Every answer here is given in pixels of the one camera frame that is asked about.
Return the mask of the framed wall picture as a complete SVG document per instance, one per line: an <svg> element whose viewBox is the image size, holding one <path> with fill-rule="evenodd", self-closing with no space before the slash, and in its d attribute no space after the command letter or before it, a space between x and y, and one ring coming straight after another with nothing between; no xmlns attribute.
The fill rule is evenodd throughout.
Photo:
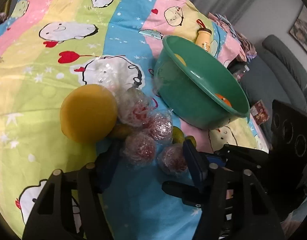
<svg viewBox="0 0 307 240"><path fill-rule="evenodd" d="M307 8L305 5L303 5L289 33L307 53Z"/></svg>

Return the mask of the red fruit top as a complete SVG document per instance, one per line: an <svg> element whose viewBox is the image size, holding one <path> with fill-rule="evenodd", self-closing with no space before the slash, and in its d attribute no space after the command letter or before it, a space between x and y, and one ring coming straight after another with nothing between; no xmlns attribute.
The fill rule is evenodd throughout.
<svg viewBox="0 0 307 240"><path fill-rule="evenodd" d="M134 87L117 91L116 100L120 122L132 127L146 124L154 110L152 98Z"/></svg>

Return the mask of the colourful cartoon bed sheet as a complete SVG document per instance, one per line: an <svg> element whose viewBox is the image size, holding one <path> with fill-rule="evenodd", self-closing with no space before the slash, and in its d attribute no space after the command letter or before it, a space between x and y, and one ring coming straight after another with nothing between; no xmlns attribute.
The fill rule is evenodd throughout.
<svg viewBox="0 0 307 240"><path fill-rule="evenodd" d="M261 147L252 119L197 129L173 114L154 87L163 38L194 41L198 21L211 30L211 54L223 65L245 57L240 42L188 0L17 1L0 25L0 213L16 236L54 169L78 170L107 148L108 140L81 144L61 130L62 102L78 87L141 90L152 98L153 112L169 111L173 126L192 135L202 151ZM115 239L193 237L201 210L161 189L172 178L190 181L187 172L173 176L159 167L158 154L171 143L156 142L150 165L119 163L100 198Z"/></svg>

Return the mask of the yellow green mango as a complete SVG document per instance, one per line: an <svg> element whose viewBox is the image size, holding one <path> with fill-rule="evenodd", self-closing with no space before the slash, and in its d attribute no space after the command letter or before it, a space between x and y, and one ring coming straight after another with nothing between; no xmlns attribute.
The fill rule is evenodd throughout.
<svg viewBox="0 0 307 240"><path fill-rule="evenodd" d="M114 128L109 133L111 138L120 138L124 139L134 132L134 128L127 124L116 124Z"/></svg>

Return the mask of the yellow fruit in basin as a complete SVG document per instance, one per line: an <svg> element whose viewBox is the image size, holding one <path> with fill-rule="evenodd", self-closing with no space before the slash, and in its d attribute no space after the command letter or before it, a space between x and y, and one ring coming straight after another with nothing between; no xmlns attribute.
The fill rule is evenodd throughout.
<svg viewBox="0 0 307 240"><path fill-rule="evenodd" d="M178 55L178 54L174 54L174 55L184 66L186 66L186 62L184 61L184 59L180 55Z"/></svg>

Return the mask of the red patterned snack packet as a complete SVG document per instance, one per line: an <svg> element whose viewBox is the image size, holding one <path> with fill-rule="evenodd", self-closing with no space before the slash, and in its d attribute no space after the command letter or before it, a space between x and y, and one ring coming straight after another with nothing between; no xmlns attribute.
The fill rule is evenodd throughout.
<svg viewBox="0 0 307 240"><path fill-rule="evenodd" d="M257 101L250 108L250 113L258 126L269 120L269 113L262 100Z"/></svg>

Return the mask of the large yellow pomelo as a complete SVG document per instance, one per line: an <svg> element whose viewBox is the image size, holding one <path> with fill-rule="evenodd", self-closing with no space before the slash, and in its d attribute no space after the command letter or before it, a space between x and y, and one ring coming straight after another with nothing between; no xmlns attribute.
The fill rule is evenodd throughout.
<svg viewBox="0 0 307 240"><path fill-rule="evenodd" d="M104 86L84 85L62 102L60 124L63 134L79 143L96 143L114 128L118 107L114 95Z"/></svg>

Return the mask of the small green fruit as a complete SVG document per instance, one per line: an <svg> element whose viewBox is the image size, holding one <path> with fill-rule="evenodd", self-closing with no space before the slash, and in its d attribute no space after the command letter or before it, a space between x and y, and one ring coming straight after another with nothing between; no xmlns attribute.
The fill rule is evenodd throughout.
<svg viewBox="0 0 307 240"><path fill-rule="evenodd" d="M192 135L186 136L185 140L190 140L192 142L193 146L196 147L197 143L196 143L195 138Z"/></svg>
<svg viewBox="0 0 307 240"><path fill-rule="evenodd" d="M173 144L182 144L185 141L185 136L182 130L176 126L173 126L172 129L172 143Z"/></svg>

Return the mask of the red fruit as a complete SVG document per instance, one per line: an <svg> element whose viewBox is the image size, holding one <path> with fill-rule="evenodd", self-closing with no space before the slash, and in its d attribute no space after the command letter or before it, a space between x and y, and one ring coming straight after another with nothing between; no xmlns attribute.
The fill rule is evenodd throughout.
<svg viewBox="0 0 307 240"><path fill-rule="evenodd" d="M122 155L133 166L150 165L156 154L156 142L144 132L127 136Z"/></svg>
<svg viewBox="0 0 307 240"><path fill-rule="evenodd" d="M116 100L120 122L132 127L146 124L154 110L152 98L134 87L117 91Z"/></svg>
<svg viewBox="0 0 307 240"><path fill-rule="evenodd" d="M172 139L173 124L169 111L154 111L143 124L144 132L159 144Z"/></svg>
<svg viewBox="0 0 307 240"><path fill-rule="evenodd" d="M180 176L188 166L183 155L183 145L173 144L165 147L157 157L158 165L165 174Z"/></svg>

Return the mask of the orange fruit in basin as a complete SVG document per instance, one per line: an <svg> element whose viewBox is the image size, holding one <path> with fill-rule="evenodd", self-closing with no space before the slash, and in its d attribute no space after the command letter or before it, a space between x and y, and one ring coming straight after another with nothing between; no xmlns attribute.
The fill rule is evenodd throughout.
<svg viewBox="0 0 307 240"><path fill-rule="evenodd" d="M216 93L215 94L222 102L224 102L227 106L232 107L232 104L230 103L230 101L225 98L224 96L222 96L221 94Z"/></svg>

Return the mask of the clear plastic bottle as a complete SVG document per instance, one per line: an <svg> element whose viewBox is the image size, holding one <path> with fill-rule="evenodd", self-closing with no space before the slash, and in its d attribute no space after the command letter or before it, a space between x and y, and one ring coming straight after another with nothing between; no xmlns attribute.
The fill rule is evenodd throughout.
<svg viewBox="0 0 307 240"><path fill-rule="evenodd" d="M247 72L249 72L249 67L244 65L242 68L233 73L233 77L237 82L239 82Z"/></svg>

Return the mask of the green plastic basin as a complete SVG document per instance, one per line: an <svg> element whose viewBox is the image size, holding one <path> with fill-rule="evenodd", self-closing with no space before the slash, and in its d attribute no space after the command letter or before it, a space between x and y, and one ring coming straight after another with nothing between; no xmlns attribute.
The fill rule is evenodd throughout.
<svg viewBox="0 0 307 240"><path fill-rule="evenodd" d="M247 97L230 71L193 42L166 36L154 67L154 84L164 103L200 129L218 129L250 114ZM174 54L186 62L184 66ZM227 98L227 106L215 94Z"/></svg>

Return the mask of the grey sofa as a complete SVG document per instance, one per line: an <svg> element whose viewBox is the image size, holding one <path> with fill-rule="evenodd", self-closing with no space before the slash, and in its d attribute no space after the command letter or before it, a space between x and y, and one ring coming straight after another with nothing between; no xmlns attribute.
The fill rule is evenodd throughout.
<svg viewBox="0 0 307 240"><path fill-rule="evenodd" d="M260 125L267 141L271 140L272 102L289 103L307 113L307 71L275 35L267 36L256 47L257 56L249 63L234 60L228 70L233 74L247 66L240 86L249 105L262 101L268 111L269 120Z"/></svg>

